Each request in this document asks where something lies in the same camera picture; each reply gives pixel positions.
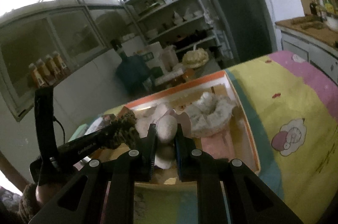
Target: bottle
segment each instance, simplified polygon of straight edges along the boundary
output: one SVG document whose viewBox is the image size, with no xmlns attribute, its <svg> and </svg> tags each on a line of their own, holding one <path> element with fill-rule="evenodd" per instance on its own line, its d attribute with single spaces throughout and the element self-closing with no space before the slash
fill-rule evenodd
<svg viewBox="0 0 338 224">
<path fill-rule="evenodd" d="M 37 68 L 42 78 L 45 80 L 47 84 L 49 85 L 55 84 L 56 82 L 55 77 L 50 73 L 49 69 L 47 68 L 46 64 L 42 59 L 37 60 Z"/>
<path fill-rule="evenodd" d="M 336 6 L 335 6 L 335 13 L 338 15 L 338 1 L 335 0 Z"/>
<path fill-rule="evenodd" d="M 330 13 L 333 13 L 333 14 L 335 13 L 335 10 L 333 8 L 331 0 L 325 0 L 325 8 L 326 8 L 327 12 L 330 12 Z"/>
<path fill-rule="evenodd" d="M 42 78 L 41 74 L 39 73 L 38 68 L 35 64 L 31 63 L 28 66 L 28 68 L 30 70 L 30 75 L 32 76 L 33 81 L 34 81 L 34 83 L 35 83 L 35 85 L 38 89 L 48 86 L 46 84 L 46 82 L 43 80 L 43 78 Z"/>
<path fill-rule="evenodd" d="M 323 0 L 318 0 L 319 1 L 319 5 L 320 5 L 320 11 L 321 11 L 321 14 L 322 14 L 322 19 L 323 21 L 326 21 L 327 18 L 326 18 L 326 9 L 325 9 L 325 6 L 324 6 L 324 2 Z"/>
<path fill-rule="evenodd" d="M 47 54 L 45 60 L 47 68 L 54 75 L 54 77 L 58 80 L 62 79 L 63 75 L 61 73 L 61 70 L 56 66 L 53 58 L 49 54 Z"/>
<path fill-rule="evenodd" d="M 317 6 L 316 0 L 312 0 L 310 2 L 310 11 L 312 15 L 317 15 L 316 6 Z"/>
<path fill-rule="evenodd" d="M 53 52 L 53 60 L 56 66 L 61 70 L 61 73 L 63 76 L 70 75 L 70 70 L 65 64 L 65 62 L 62 60 L 60 54 L 57 51 Z"/>
</svg>

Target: black refrigerator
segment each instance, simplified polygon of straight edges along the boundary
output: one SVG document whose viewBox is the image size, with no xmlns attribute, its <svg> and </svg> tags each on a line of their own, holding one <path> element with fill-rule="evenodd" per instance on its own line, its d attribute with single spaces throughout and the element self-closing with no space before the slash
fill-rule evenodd
<svg viewBox="0 0 338 224">
<path fill-rule="evenodd" d="M 269 30 L 259 0 L 211 0 L 211 3 L 224 27 L 236 63 L 272 52 Z"/>
</svg>

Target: cabinet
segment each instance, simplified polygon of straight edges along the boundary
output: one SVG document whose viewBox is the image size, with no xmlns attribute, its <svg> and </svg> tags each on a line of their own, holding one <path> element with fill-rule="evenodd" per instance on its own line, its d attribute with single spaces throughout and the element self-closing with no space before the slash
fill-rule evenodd
<svg viewBox="0 0 338 224">
<path fill-rule="evenodd" d="M 282 31 L 282 47 L 283 50 L 291 51 L 292 53 L 302 57 L 325 73 L 332 81 L 338 84 L 338 57 L 318 47 L 316 44 L 305 40 L 296 35 Z"/>
</svg>

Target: white fabric item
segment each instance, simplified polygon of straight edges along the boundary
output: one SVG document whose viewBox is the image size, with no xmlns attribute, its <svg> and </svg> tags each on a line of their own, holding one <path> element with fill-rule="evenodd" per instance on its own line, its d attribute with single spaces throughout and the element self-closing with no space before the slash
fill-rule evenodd
<svg viewBox="0 0 338 224">
<path fill-rule="evenodd" d="M 191 137 L 218 133 L 230 121 L 235 106 L 229 97 L 204 92 L 199 100 L 185 109 L 191 122 Z"/>
<path fill-rule="evenodd" d="M 175 161 L 175 148 L 172 145 L 158 146 L 155 154 L 155 166 L 169 169 Z"/>
<path fill-rule="evenodd" d="M 157 137 L 161 143 L 170 143 L 177 132 L 177 120 L 174 116 L 165 115 L 158 120 Z"/>
</svg>

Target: white bowl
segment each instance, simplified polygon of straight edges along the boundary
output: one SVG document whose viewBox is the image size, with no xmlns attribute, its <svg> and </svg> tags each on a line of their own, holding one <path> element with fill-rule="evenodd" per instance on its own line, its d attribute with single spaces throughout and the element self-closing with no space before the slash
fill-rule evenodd
<svg viewBox="0 0 338 224">
<path fill-rule="evenodd" d="M 188 15 L 185 15 L 185 16 L 183 17 L 183 19 L 185 19 L 186 21 L 188 21 L 188 20 L 191 20 L 193 17 L 194 17 L 193 14 L 188 14 Z"/>
<path fill-rule="evenodd" d="M 183 18 L 175 19 L 175 20 L 173 20 L 173 22 L 176 25 L 180 25 L 181 23 L 183 23 Z"/>
<path fill-rule="evenodd" d="M 156 28 L 150 29 L 149 31 L 146 32 L 146 36 L 149 39 L 155 38 L 158 35 L 158 30 Z"/>
<path fill-rule="evenodd" d="M 332 17 L 327 16 L 327 21 L 325 24 L 333 31 L 338 32 L 338 20 Z"/>
<path fill-rule="evenodd" d="M 200 16 L 203 15 L 203 12 L 202 12 L 201 10 L 197 10 L 197 11 L 194 12 L 194 15 L 195 15 L 196 17 L 200 17 Z"/>
</svg>

